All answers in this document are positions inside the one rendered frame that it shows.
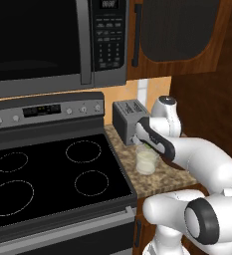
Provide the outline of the black microwave oven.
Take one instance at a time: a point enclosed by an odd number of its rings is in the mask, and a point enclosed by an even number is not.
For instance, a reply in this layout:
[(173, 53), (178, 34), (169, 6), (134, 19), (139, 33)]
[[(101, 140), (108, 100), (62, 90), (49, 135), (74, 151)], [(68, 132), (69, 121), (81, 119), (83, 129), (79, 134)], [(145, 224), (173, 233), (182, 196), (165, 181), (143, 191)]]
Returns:
[(76, 0), (0, 0), (0, 98), (126, 82), (129, 0), (88, 0), (92, 83), (81, 84)]

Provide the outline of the glass of lemonade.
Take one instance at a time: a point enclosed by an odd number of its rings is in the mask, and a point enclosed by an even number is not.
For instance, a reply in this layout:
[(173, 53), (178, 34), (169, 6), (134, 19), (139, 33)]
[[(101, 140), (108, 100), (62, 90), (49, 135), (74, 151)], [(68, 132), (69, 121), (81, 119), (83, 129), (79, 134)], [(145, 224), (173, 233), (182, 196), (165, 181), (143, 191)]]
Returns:
[(136, 150), (136, 170), (143, 175), (151, 175), (157, 167), (159, 155), (149, 146), (142, 144)]

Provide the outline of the black stove with hob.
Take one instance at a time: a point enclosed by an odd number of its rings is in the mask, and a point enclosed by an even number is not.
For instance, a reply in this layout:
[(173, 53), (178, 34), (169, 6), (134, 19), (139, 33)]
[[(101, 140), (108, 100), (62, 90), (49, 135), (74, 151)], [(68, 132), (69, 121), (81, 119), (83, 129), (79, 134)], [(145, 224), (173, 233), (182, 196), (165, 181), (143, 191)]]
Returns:
[[(0, 243), (136, 209), (104, 115), (101, 92), (0, 102)], [(131, 255), (133, 233), (134, 222), (16, 255)]]

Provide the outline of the grey toaster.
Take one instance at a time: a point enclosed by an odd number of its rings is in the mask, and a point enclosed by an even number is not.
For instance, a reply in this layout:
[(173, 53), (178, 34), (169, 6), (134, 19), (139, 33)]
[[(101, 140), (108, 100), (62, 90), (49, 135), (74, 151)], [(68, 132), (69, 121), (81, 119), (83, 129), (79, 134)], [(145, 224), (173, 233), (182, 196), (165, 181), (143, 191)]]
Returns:
[(139, 100), (113, 102), (113, 126), (125, 145), (133, 145), (135, 124), (149, 112)]

